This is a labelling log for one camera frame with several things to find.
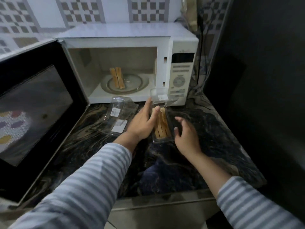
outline person's left hand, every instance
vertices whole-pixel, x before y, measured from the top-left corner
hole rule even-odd
[[[148,98],[144,107],[141,108],[141,110],[135,115],[126,131],[136,134],[139,137],[139,141],[147,138],[150,135],[158,118],[160,106],[157,106],[153,109],[152,115],[149,119],[149,110],[151,102],[151,98]]]

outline yellow spot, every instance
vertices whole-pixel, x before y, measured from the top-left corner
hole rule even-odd
[[[5,117],[9,114],[10,112],[0,112],[0,117]]]
[[[6,144],[11,140],[12,136],[11,135],[6,135],[0,138],[0,144]]]

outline round control button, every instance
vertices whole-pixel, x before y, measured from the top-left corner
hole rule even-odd
[[[178,76],[173,80],[173,85],[177,88],[182,87],[184,83],[185,83],[185,78],[182,76]]]

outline white microwave oven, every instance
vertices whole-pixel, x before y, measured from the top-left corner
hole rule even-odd
[[[22,202],[88,104],[166,87],[184,105],[197,45],[179,23],[84,24],[0,55],[0,204]]]
[[[113,95],[146,101],[152,88],[168,88],[184,105],[198,38],[179,23],[82,24],[56,36],[86,100],[109,103]],[[110,69],[121,68],[124,88]]]

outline striped sleeve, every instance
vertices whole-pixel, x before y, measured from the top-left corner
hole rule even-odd
[[[219,190],[217,205],[234,229],[300,229],[304,224],[254,189],[241,177],[231,177]]]
[[[131,161],[128,149],[106,144],[10,228],[104,228]]]

